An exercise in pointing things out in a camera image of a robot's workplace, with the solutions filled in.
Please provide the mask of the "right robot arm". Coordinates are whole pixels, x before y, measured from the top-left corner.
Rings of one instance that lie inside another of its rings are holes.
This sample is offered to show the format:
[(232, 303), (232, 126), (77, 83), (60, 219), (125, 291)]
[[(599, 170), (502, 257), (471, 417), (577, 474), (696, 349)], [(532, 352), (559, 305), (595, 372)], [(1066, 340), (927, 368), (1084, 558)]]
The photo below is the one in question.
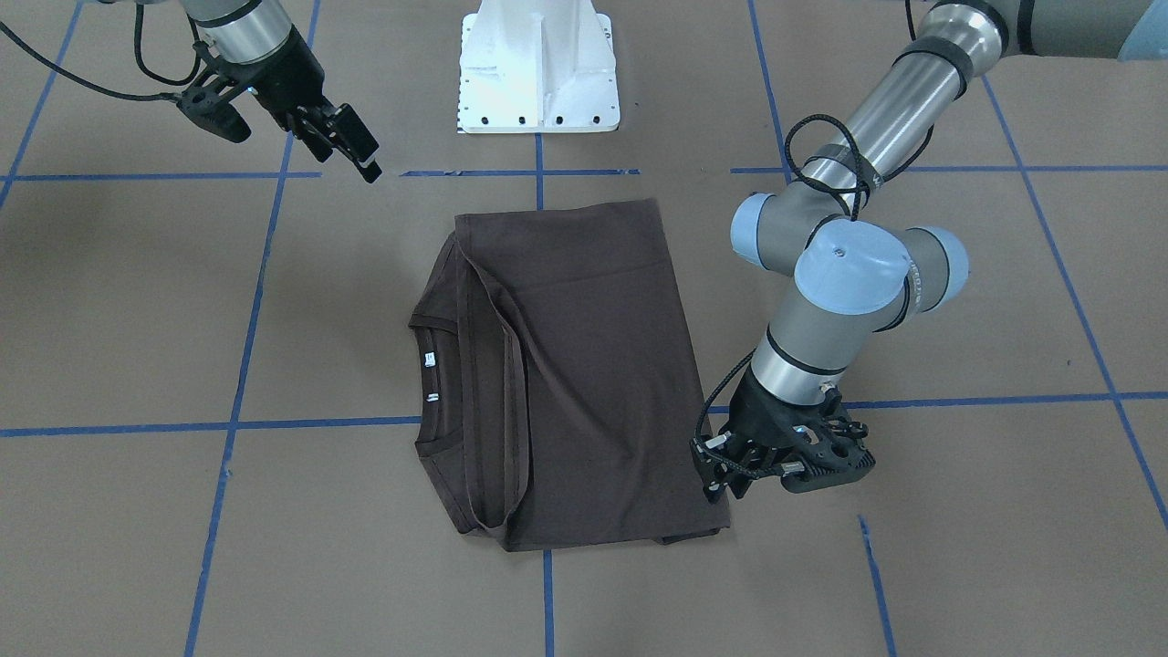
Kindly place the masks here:
[(171, 101), (193, 125), (225, 141), (246, 141), (251, 130), (234, 101), (255, 101), (318, 162), (334, 152), (353, 162), (367, 184), (382, 170), (374, 154), (378, 141), (348, 104), (324, 95), (325, 71), (308, 42), (279, 1), (183, 1), (196, 30), (192, 49), (203, 67), (180, 91), (153, 95), (100, 94), (125, 101)]

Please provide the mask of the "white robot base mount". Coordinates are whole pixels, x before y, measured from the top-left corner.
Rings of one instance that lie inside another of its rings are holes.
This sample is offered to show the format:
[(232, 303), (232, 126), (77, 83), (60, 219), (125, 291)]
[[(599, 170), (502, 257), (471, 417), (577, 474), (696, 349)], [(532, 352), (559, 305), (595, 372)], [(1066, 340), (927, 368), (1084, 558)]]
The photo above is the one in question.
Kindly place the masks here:
[(612, 21), (591, 1), (484, 1), (463, 18), (460, 37), (459, 132), (621, 125)]

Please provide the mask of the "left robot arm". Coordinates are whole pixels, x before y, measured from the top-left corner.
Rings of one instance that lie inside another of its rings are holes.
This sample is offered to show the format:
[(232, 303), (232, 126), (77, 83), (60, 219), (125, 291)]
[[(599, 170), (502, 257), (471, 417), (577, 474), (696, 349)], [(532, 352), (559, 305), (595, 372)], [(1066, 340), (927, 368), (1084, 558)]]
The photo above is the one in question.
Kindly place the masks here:
[(868, 429), (839, 390), (868, 337), (959, 295), (967, 250), (939, 227), (888, 230), (860, 217), (872, 195), (922, 155), (938, 118), (1002, 58), (1163, 61), (1163, 1), (938, 1), (851, 116), (809, 115), (835, 137), (794, 161), (780, 193), (735, 210), (734, 250), (791, 278), (762, 340), (735, 366), (726, 422), (691, 440), (705, 499), (743, 496), (779, 478), (792, 495), (870, 473)]

